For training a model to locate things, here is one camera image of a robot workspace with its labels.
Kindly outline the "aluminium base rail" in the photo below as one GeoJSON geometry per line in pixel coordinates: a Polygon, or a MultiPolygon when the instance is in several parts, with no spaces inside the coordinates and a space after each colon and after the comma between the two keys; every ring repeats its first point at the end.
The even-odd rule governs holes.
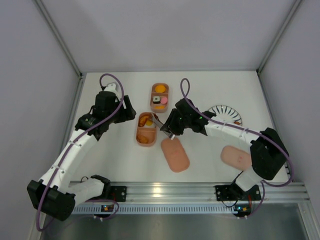
{"type": "MultiPolygon", "coordinates": [[[[126,186],[126,202],[135,204],[218,203],[222,193],[214,182],[112,182],[126,186]]],[[[255,195],[264,196],[264,203],[301,203],[310,200],[303,183],[284,187],[259,186],[255,195]]]]}

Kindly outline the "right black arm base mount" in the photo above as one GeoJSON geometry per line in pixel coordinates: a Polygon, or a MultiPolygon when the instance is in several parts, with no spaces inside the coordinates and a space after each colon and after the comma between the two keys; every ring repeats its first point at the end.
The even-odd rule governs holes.
{"type": "Polygon", "coordinates": [[[254,185],[247,191],[242,190],[235,183],[225,185],[215,185],[216,198],[220,202],[225,201],[248,201],[249,197],[252,201],[260,201],[262,194],[259,186],[254,185]]]}

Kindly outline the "centre pink box lid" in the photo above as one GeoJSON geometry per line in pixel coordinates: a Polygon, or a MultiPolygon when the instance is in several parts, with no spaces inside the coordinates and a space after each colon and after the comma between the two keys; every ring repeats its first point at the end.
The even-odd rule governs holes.
{"type": "Polygon", "coordinates": [[[178,138],[166,138],[161,142],[161,149],[170,170],[180,173],[190,166],[188,155],[178,138]]]}

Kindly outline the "white fried egg toy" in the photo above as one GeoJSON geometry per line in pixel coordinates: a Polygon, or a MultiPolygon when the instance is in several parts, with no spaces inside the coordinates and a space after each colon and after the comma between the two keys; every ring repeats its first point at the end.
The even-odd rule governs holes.
{"type": "Polygon", "coordinates": [[[157,126],[155,125],[155,123],[151,120],[148,120],[145,125],[144,125],[145,128],[156,128],[157,126]]]}

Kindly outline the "black white sushi roll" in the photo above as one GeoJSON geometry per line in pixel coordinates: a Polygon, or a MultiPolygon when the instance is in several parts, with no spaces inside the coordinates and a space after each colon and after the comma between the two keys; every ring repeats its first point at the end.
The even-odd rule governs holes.
{"type": "Polygon", "coordinates": [[[158,95],[154,95],[154,96],[152,97],[152,103],[153,103],[153,104],[160,104],[160,103],[161,103],[161,97],[158,96],[158,95]]]}

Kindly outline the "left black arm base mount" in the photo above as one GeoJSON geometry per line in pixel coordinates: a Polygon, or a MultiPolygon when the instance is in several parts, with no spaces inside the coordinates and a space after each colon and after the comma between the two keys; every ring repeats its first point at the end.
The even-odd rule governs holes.
{"type": "Polygon", "coordinates": [[[115,202],[126,202],[127,198],[127,186],[118,185],[111,186],[110,190],[106,194],[102,194],[101,196],[93,197],[86,202],[102,202],[106,200],[113,200],[115,202]]]}

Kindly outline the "pink lunch box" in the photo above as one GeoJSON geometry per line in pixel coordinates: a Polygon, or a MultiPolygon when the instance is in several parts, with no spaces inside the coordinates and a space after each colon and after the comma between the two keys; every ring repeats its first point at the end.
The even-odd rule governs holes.
{"type": "Polygon", "coordinates": [[[150,92],[149,106],[154,113],[165,113],[168,109],[170,88],[166,83],[155,83],[150,92]]]}
{"type": "Polygon", "coordinates": [[[151,147],[157,140],[157,126],[152,120],[151,112],[139,115],[136,128],[136,141],[142,147],[151,147]]]}

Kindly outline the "metal tongs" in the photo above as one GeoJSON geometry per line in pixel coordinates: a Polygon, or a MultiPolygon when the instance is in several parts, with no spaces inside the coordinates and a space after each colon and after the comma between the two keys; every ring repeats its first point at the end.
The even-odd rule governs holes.
{"type": "Polygon", "coordinates": [[[162,129],[164,124],[160,121],[159,117],[154,112],[151,113],[150,119],[170,140],[173,140],[175,138],[176,135],[170,130],[162,129]]]}

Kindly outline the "pink toy sweet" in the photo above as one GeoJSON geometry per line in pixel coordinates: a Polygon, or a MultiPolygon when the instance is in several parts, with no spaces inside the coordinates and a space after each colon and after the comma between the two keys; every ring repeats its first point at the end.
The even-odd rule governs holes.
{"type": "Polygon", "coordinates": [[[162,97],[160,100],[161,104],[166,104],[168,102],[168,98],[167,97],[162,97]]]}

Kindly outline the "orange toy fried shrimp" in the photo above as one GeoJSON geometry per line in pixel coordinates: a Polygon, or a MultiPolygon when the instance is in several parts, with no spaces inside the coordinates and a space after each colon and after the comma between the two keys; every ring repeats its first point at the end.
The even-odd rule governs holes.
{"type": "Polygon", "coordinates": [[[148,144],[149,143],[149,139],[146,136],[141,135],[141,134],[138,134],[136,136],[136,140],[141,144],[148,144]]]}

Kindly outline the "orange round toy food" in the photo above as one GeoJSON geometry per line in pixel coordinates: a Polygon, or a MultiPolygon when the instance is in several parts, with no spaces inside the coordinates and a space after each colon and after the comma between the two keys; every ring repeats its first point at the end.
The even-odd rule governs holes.
{"type": "Polygon", "coordinates": [[[154,90],[155,90],[156,93],[165,93],[166,90],[167,90],[167,88],[166,88],[165,85],[159,84],[159,85],[156,85],[156,86],[155,86],[155,89],[154,89],[154,90]]]}

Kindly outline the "striped round plate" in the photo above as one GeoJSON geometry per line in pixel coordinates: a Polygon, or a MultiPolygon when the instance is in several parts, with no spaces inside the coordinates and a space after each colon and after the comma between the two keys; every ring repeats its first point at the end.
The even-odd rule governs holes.
{"type": "Polygon", "coordinates": [[[227,105],[214,105],[208,109],[209,112],[214,113],[219,120],[234,124],[235,121],[240,122],[242,126],[243,120],[241,115],[234,108],[227,105]]]}

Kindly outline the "yellow toy chicken drumstick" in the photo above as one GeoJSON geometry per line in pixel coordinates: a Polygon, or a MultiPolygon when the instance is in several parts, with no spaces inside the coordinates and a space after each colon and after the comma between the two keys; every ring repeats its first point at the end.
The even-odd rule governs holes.
{"type": "Polygon", "coordinates": [[[162,109],[165,109],[165,106],[164,105],[155,106],[154,109],[155,110],[162,110],[162,109]]]}

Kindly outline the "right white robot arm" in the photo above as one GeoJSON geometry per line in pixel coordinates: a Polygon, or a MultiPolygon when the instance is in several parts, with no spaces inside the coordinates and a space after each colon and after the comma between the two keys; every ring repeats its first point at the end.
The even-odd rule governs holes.
{"type": "Polygon", "coordinates": [[[251,166],[230,185],[235,193],[247,192],[262,181],[271,181],[290,157],[278,133],[272,128],[254,131],[234,123],[218,120],[215,113],[199,112],[192,101],[183,98],[175,104],[160,130],[180,136],[191,129],[208,137],[224,140],[232,147],[248,153],[251,166]]]}

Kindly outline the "left aluminium frame post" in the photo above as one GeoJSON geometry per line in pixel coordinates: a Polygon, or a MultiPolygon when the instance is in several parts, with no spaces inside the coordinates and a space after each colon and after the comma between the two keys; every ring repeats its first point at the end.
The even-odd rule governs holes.
{"type": "Polygon", "coordinates": [[[64,56],[66,57],[67,61],[71,65],[73,71],[75,72],[77,78],[79,80],[82,79],[83,73],[81,72],[80,68],[78,67],[74,57],[72,56],[72,53],[70,52],[66,42],[63,39],[62,34],[60,33],[58,27],[55,24],[55,21],[53,20],[51,14],[49,13],[46,5],[42,0],[32,0],[33,4],[37,8],[38,12],[40,13],[41,17],[45,21],[45,23],[48,26],[48,29],[54,36],[56,42],[58,43],[60,49],[62,50],[64,56]]]}

